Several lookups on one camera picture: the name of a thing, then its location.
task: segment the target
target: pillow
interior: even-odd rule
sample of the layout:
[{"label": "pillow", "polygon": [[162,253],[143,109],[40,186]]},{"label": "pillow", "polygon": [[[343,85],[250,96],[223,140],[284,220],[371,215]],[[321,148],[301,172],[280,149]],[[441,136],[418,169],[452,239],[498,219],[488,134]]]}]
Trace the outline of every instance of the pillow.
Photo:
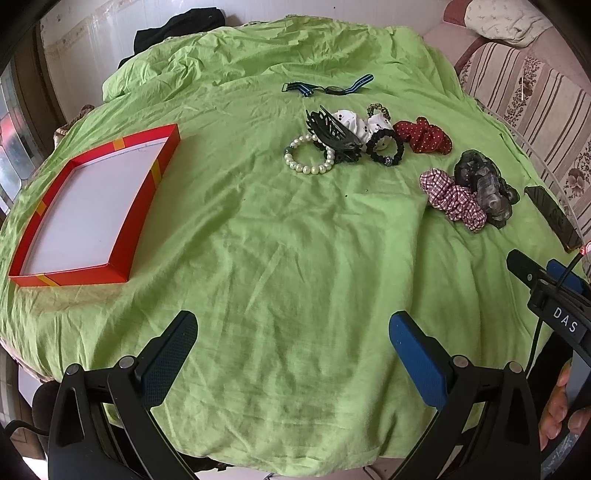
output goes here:
[{"label": "pillow", "polygon": [[527,0],[473,0],[464,20],[468,28],[483,37],[520,48],[552,26]]}]

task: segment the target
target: bed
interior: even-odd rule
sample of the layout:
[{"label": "bed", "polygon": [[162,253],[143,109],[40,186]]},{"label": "bed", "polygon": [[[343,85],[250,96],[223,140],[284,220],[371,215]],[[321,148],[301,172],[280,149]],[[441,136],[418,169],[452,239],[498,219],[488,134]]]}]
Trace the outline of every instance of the bed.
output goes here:
[{"label": "bed", "polygon": [[[366,73],[375,80],[354,95],[281,91],[294,80],[347,86]],[[312,17],[219,28],[136,56],[104,97],[0,233],[0,336],[40,376],[59,380],[72,362],[111,366],[190,310],[197,344],[153,411],[164,433],[189,455],[308,476],[404,457],[433,416],[390,345],[393,312],[409,311],[475,363],[526,362],[536,318],[506,255],[519,248],[540,264],[569,256],[526,197],[506,227],[477,234],[427,207],[419,175],[452,171],[471,148],[520,193],[543,182],[445,56],[410,29]],[[393,121],[427,117],[453,151],[407,148],[391,168],[364,156],[323,176],[286,167],[282,151],[305,131],[306,109],[363,112],[375,102]],[[19,288],[7,279],[28,219],[70,158],[170,123],[181,143],[129,282]],[[309,147],[302,154],[316,155]]]}]

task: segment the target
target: black phone case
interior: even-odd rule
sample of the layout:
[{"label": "black phone case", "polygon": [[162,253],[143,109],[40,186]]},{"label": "black phone case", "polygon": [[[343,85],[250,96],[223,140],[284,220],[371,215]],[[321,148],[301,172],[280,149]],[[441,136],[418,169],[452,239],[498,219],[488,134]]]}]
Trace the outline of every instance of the black phone case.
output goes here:
[{"label": "black phone case", "polygon": [[583,240],[574,226],[545,188],[526,187],[525,194],[544,216],[566,252],[573,252],[583,246]]}]

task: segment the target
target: red polka dot scrunchie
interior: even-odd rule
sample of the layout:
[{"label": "red polka dot scrunchie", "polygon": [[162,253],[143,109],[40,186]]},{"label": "red polka dot scrunchie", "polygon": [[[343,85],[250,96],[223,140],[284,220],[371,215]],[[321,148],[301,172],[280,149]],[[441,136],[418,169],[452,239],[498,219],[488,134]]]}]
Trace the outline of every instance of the red polka dot scrunchie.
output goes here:
[{"label": "red polka dot scrunchie", "polygon": [[402,140],[410,143],[415,153],[439,152],[447,155],[452,151],[452,139],[437,125],[431,125],[420,116],[417,123],[402,120],[394,125],[394,131]]}]

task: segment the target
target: window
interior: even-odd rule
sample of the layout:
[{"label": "window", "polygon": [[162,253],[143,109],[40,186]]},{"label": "window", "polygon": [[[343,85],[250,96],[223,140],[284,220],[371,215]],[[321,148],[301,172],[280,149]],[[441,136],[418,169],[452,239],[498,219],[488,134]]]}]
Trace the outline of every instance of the window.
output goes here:
[{"label": "window", "polygon": [[19,106],[9,65],[0,76],[0,209],[4,214],[42,162]]}]

